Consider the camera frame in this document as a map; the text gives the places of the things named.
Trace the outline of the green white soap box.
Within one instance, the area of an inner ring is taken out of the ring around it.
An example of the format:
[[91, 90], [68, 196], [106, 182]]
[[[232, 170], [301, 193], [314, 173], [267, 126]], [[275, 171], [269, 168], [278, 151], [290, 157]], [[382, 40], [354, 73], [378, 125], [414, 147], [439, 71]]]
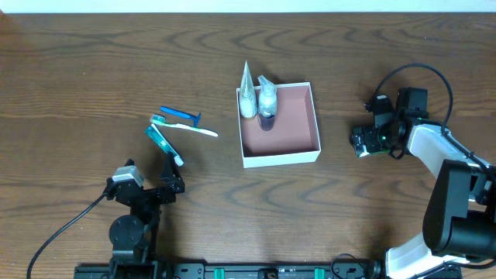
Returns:
[[367, 156], [370, 156], [370, 155], [378, 155], [378, 154], [382, 154], [382, 153], [389, 153], [390, 150], [379, 150], [379, 151], [376, 151], [376, 152], [369, 152], [367, 151], [366, 148], [364, 149], [356, 149], [355, 150], [355, 154], [357, 155], [358, 158], [361, 158], [361, 157], [367, 157]]

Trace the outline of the green Colgate toothpaste tube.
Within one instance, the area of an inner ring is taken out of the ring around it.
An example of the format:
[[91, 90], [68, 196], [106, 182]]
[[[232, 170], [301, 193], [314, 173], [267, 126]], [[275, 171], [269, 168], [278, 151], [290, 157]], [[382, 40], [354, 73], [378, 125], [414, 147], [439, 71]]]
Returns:
[[145, 134], [148, 135], [152, 141], [155, 142], [165, 153], [171, 153], [174, 158], [174, 162], [179, 167], [184, 165], [184, 161], [182, 160], [180, 154], [173, 148], [173, 146], [167, 141], [165, 136], [161, 133], [161, 131], [157, 128], [155, 124], [151, 124], [148, 128], [144, 130]]

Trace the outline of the green white toothbrush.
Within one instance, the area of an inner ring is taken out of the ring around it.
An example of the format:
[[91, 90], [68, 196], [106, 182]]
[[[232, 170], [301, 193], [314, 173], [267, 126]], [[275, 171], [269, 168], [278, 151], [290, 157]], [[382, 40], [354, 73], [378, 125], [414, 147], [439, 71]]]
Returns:
[[214, 137], [219, 136], [218, 133], [211, 131], [211, 130], [208, 130], [208, 129], [198, 128], [198, 127], [194, 127], [194, 126], [188, 126], [188, 125], [185, 125], [182, 123], [168, 123], [166, 121], [166, 118], [164, 116], [161, 116], [161, 115], [152, 115], [150, 117], [150, 122], [157, 125], [157, 126], [164, 126], [164, 127], [169, 127], [169, 128], [175, 128], [175, 129], [185, 129], [185, 130], [190, 130], [192, 132], [205, 134], [207, 136], [214, 136]]

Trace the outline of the white Pantene tube gold cap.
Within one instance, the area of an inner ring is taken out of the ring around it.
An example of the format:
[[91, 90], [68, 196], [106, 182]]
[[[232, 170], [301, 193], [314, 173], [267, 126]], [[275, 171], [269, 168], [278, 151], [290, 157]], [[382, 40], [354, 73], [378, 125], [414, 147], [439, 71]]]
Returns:
[[247, 62], [244, 64], [239, 88], [239, 112], [242, 117], [247, 119], [251, 119], [257, 114], [257, 98]]

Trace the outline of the clear pump bottle blue liquid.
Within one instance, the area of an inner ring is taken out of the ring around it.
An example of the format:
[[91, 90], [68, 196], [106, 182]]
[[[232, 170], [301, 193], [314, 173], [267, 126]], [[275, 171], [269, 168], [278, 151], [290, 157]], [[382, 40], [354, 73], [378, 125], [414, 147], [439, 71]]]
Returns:
[[258, 117], [260, 127], [269, 131], [274, 127], [277, 114], [277, 87], [263, 75], [258, 77], [260, 92], [258, 97]]

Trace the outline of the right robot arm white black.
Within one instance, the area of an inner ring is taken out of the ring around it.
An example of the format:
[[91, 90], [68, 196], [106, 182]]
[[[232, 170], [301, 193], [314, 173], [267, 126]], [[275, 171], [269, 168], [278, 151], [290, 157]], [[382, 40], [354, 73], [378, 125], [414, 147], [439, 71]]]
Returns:
[[420, 159], [436, 179], [422, 232], [385, 255], [387, 278], [458, 278], [461, 269], [495, 265], [495, 168], [461, 145], [444, 124], [429, 120], [427, 94], [404, 88], [365, 103], [371, 126], [356, 127], [358, 157], [396, 151]]

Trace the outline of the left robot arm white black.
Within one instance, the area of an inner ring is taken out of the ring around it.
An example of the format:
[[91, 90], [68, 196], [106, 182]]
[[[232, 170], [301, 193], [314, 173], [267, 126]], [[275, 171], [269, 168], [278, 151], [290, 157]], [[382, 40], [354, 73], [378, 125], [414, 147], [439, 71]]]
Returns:
[[115, 262], [146, 263], [155, 252], [160, 207], [176, 202], [176, 195], [185, 191], [185, 183], [172, 152], [166, 155], [160, 180], [160, 187], [145, 189], [144, 176], [131, 159], [107, 179], [103, 195], [130, 209], [128, 215], [117, 218], [109, 229]]

